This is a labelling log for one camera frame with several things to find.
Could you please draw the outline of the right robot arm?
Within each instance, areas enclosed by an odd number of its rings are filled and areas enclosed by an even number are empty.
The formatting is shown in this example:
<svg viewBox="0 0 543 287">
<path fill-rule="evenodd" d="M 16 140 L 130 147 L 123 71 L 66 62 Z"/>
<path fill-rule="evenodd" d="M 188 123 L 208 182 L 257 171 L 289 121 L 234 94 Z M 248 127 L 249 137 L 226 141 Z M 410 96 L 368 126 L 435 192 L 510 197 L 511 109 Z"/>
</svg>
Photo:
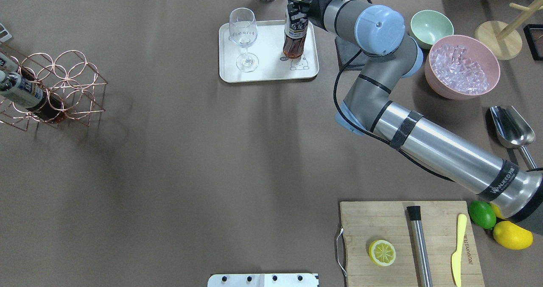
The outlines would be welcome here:
<svg viewBox="0 0 543 287">
<path fill-rule="evenodd" d="M 418 167 L 453 181 L 497 205 L 505 219 L 542 234 L 542 173 L 527 172 L 405 108 L 405 78 L 421 82 L 429 57 L 405 28 L 398 11 L 365 0 L 289 0 L 322 28 L 367 58 L 337 116 L 347 129 L 395 149 Z"/>
</svg>

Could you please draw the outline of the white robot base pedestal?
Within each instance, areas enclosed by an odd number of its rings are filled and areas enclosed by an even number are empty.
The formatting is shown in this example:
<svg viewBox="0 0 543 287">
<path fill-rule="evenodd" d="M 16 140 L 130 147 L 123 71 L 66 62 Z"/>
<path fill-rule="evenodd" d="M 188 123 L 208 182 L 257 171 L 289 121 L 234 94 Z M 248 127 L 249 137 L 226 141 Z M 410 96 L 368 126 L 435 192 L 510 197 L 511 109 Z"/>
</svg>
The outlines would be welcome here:
<svg viewBox="0 0 543 287">
<path fill-rule="evenodd" d="M 215 274 L 208 287 L 319 287 L 319 276 L 313 273 Z"/>
</svg>

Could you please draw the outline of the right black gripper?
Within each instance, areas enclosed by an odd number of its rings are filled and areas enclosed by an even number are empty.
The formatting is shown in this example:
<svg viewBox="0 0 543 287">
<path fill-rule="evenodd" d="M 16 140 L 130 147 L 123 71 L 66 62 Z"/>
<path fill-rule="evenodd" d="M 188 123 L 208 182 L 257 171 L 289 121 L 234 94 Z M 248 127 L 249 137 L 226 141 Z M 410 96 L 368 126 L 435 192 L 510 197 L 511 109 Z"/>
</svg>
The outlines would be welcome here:
<svg viewBox="0 0 543 287">
<path fill-rule="evenodd" d="M 288 16 L 297 16 L 297 21 L 324 24 L 324 14 L 332 0 L 288 0 Z"/>
</svg>

